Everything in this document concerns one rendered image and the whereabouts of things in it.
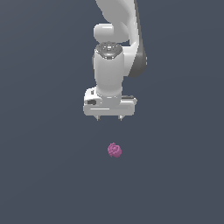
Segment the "small pink lumpy object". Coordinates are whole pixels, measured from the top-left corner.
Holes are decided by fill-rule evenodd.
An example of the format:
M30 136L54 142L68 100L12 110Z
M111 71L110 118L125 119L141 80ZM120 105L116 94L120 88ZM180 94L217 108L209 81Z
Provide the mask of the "small pink lumpy object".
M115 143L111 143L108 147L108 154L111 157L119 158L122 154L121 147Z

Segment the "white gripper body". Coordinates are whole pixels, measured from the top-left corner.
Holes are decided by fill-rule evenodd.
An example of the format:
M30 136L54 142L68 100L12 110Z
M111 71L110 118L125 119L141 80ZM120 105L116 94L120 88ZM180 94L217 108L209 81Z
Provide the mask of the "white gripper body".
M83 112L86 116L132 116L135 113L137 99L134 96L118 95L103 97L96 91L96 87L86 90L84 95Z

